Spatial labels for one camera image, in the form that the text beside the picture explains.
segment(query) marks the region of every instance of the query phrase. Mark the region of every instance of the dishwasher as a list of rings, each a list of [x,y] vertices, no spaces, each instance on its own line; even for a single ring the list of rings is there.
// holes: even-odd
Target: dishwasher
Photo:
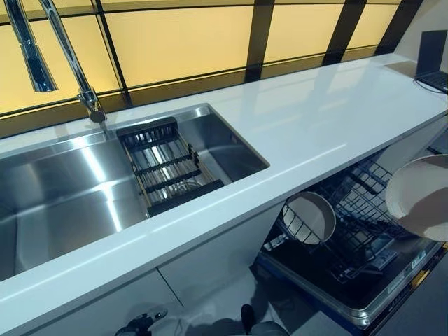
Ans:
[[[294,213],[289,207],[294,195],[257,258],[261,267],[353,335],[377,332],[447,250],[446,243],[415,236],[389,215],[385,192],[392,174],[377,162],[382,153],[303,190],[333,207],[336,227],[329,240],[304,244],[288,233],[291,223],[285,223],[283,214]],[[307,226],[296,213],[294,221]]]

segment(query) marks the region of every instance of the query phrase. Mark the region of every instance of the dish rack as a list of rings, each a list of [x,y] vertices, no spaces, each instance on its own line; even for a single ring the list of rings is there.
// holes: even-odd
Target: dish rack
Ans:
[[[224,186],[181,136],[174,117],[117,131],[150,216]]]
[[[391,177],[391,173],[368,158],[308,188],[307,191],[324,197],[335,211],[336,228],[326,241],[289,207],[292,196],[276,220],[282,234],[268,241],[264,248],[271,251],[286,240],[301,244],[308,254],[316,257],[316,263],[323,265],[340,283],[356,278],[361,272],[380,272],[371,269],[378,254],[394,239],[414,237],[387,212],[385,192]],[[287,211],[293,214],[289,216],[292,218],[289,223],[285,223],[283,216]],[[289,230],[294,222],[299,223],[297,232],[307,228],[308,237],[314,235],[318,244],[297,240]]]

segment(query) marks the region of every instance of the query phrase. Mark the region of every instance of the sink basin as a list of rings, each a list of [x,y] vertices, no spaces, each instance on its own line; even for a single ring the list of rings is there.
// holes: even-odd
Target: sink basin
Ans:
[[[132,125],[166,117],[176,119],[178,132],[224,186],[268,167],[208,104]],[[131,162],[111,133],[0,160],[0,281],[149,217]]]

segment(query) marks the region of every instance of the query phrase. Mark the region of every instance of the black shoe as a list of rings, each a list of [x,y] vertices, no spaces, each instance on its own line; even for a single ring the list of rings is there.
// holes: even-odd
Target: black shoe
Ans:
[[[251,305],[245,304],[241,307],[241,322],[243,323],[246,335],[249,335],[252,327],[255,325],[255,313]]]

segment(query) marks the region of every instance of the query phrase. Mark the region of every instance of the faucet spout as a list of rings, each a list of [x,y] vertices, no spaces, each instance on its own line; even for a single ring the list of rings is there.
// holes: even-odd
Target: faucet spout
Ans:
[[[28,19],[22,5],[22,0],[3,1],[6,5],[9,20],[13,26],[15,35],[20,43],[34,90],[37,92],[56,90],[56,85],[53,82],[50,71],[46,66],[32,34],[31,27],[29,26]],[[86,107],[89,118],[95,123],[102,123],[101,128],[104,128],[106,114],[101,106],[97,93],[93,87],[89,85],[87,77],[81,68],[81,64],[79,63],[75,50],[71,45],[53,0],[39,0],[39,2],[41,3],[42,9],[56,34],[57,40],[59,41],[76,81],[78,82],[79,100]]]
[[[36,39],[29,26],[22,0],[4,0],[11,26],[17,36],[20,49],[27,66],[29,79],[36,92],[57,90],[50,70],[37,46]]]

